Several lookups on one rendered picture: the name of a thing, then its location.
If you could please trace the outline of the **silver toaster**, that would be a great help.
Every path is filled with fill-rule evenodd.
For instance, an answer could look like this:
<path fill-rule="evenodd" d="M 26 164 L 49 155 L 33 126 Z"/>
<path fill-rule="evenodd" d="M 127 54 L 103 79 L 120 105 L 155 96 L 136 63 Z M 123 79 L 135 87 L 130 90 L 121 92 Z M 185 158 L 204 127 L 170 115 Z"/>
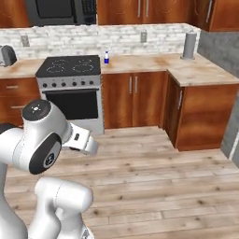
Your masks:
<path fill-rule="evenodd" d="M 11 66 L 17 61 L 14 49 L 9 45 L 0 46 L 0 66 Z"/>

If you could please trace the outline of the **black and silver stove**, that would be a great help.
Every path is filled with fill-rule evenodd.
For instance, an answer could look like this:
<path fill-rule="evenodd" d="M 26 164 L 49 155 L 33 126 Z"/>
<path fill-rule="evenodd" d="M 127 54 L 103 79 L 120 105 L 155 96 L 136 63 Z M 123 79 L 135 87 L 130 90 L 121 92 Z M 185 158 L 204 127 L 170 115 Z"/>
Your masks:
<path fill-rule="evenodd" d="M 48 57 L 35 73 L 42 99 L 94 135 L 105 132 L 98 55 Z"/>

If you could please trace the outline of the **black microwave oven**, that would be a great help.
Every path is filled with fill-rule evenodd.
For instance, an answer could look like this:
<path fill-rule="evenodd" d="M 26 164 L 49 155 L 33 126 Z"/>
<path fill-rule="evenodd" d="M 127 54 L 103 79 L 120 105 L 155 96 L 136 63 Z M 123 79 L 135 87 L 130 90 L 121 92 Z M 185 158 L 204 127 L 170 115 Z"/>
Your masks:
<path fill-rule="evenodd" d="M 91 25 L 96 23 L 96 0 L 24 0 L 30 23 Z"/>

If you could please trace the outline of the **wooden wall cupboards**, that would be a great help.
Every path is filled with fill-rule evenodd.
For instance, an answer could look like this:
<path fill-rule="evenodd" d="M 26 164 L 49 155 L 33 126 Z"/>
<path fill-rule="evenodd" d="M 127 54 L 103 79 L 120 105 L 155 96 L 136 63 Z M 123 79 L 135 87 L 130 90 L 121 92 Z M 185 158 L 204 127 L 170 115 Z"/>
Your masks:
<path fill-rule="evenodd" d="M 239 0 L 96 0 L 99 25 L 187 23 L 239 32 Z M 0 28 L 33 27 L 24 0 L 0 0 Z"/>

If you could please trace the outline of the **wooden base cupboards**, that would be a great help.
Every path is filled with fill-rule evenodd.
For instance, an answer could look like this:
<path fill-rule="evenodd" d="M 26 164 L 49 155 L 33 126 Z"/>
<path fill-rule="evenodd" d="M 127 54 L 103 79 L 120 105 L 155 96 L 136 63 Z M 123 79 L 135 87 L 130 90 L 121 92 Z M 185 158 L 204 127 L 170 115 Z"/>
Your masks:
<path fill-rule="evenodd" d="M 102 75 L 107 129 L 157 126 L 180 151 L 219 148 L 239 83 L 184 86 L 169 72 Z"/>

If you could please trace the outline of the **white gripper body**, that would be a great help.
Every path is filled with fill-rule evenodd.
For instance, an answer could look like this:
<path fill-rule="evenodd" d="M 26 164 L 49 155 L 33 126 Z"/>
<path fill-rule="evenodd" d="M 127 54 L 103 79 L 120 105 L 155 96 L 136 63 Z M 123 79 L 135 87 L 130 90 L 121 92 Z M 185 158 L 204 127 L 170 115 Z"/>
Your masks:
<path fill-rule="evenodd" d="M 86 146 L 81 150 L 81 152 L 86 155 L 96 155 L 98 148 L 98 142 L 90 135 L 86 142 Z"/>

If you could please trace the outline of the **wooden drawer unit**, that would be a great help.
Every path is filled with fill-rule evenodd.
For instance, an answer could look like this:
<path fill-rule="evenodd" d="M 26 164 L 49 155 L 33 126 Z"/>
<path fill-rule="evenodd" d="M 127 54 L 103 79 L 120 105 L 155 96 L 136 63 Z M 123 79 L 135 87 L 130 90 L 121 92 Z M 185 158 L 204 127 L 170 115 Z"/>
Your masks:
<path fill-rule="evenodd" d="M 39 99 L 34 77 L 0 78 L 0 123 L 22 126 L 21 111 L 32 100 Z"/>

